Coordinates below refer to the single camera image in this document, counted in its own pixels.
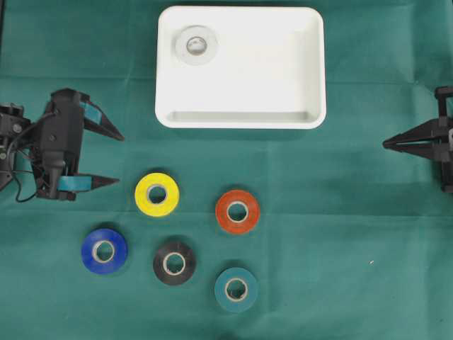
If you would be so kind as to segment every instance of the black tape roll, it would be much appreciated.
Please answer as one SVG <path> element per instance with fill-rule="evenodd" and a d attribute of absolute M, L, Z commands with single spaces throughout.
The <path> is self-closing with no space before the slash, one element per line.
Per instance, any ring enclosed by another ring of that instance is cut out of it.
<path fill-rule="evenodd" d="M 167 261 L 172 255 L 177 255 L 183 260 L 183 267 L 178 272 L 168 269 Z M 195 271 L 195 256 L 191 248 L 182 242 L 172 242 L 163 245 L 153 260 L 153 269 L 157 278 L 166 285 L 180 285 L 192 277 Z"/>

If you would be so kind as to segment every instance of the orange tape roll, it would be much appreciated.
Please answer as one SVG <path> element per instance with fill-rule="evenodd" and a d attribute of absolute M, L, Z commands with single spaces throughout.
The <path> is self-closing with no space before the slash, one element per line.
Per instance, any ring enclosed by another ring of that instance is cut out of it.
<path fill-rule="evenodd" d="M 246 216 L 239 221 L 233 220 L 228 213 L 231 206 L 243 205 Z M 232 190 L 224 193 L 215 206 L 215 216 L 223 230 L 231 234 L 245 234 L 250 232 L 260 219 L 260 205 L 256 198 L 244 190 Z"/>

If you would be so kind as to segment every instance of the green cloth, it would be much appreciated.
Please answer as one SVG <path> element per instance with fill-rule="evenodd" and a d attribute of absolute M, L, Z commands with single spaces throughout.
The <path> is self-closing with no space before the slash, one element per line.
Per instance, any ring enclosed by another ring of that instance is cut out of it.
<path fill-rule="evenodd" d="M 162 126 L 157 21 L 172 1 L 6 3 L 0 101 L 24 105 L 35 120 L 50 92 L 78 89 L 126 140 L 85 132 L 80 172 L 121 182 L 76 202 L 17 204 L 14 183 L 0 193 L 2 339 L 453 337 L 453 196 L 440 190 L 433 163 L 382 148 L 434 118 L 434 88 L 453 84 L 450 0 L 231 3 L 310 6 L 323 16 L 327 118 L 308 131 Z M 160 219 L 138 212 L 133 198 L 155 170 L 181 193 Z M 32 178 L 21 178 L 23 195 L 32 193 Z M 214 216 L 230 188 L 261 205 L 245 236 L 223 233 Z M 98 227 L 129 245 L 125 266 L 109 276 L 89 272 L 80 257 Z M 152 271 L 169 237 L 197 256 L 194 276 L 177 287 Z M 216 277 L 231 266 L 249 269 L 260 287 L 242 314 L 214 298 Z"/>

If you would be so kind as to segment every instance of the blue tape roll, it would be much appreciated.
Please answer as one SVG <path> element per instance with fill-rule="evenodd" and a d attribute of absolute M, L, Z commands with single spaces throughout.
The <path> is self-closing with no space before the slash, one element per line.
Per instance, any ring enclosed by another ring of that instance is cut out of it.
<path fill-rule="evenodd" d="M 61 176 L 59 178 L 58 190 L 60 191 L 90 191 L 91 176 Z"/>
<path fill-rule="evenodd" d="M 113 248 L 113 255 L 107 261 L 97 258 L 96 249 L 103 242 Z M 111 229 L 97 229 L 84 240 L 81 249 L 82 261 L 93 273 L 109 274 L 117 271 L 126 262 L 127 245 L 121 234 Z"/>
<path fill-rule="evenodd" d="M 246 292 L 233 299 L 228 295 L 227 285 L 240 280 L 246 286 Z M 251 272 L 244 268 L 230 268 L 219 275 L 215 282 L 214 294 L 219 305 L 228 312 L 240 313 L 252 307 L 258 297 L 258 282 Z"/>
<path fill-rule="evenodd" d="M 93 123 L 100 124 L 102 119 L 102 113 L 94 106 L 80 102 L 80 106 L 85 110 L 85 118 L 91 120 Z"/>

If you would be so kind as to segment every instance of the yellow tape roll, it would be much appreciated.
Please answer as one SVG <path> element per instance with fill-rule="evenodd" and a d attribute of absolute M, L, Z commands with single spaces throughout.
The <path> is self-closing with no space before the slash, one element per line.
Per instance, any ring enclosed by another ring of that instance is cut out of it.
<path fill-rule="evenodd" d="M 165 190 L 165 199 L 160 203 L 152 203 L 149 199 L 150 191 L 156 187 L 161 187 Z M 178 185 L 169 175 L 154 172 L 143 177 L 137 187 L 135 187 L 135 204 L 148 216 L 166 216 L 175 210 L 178 202 Z"/>

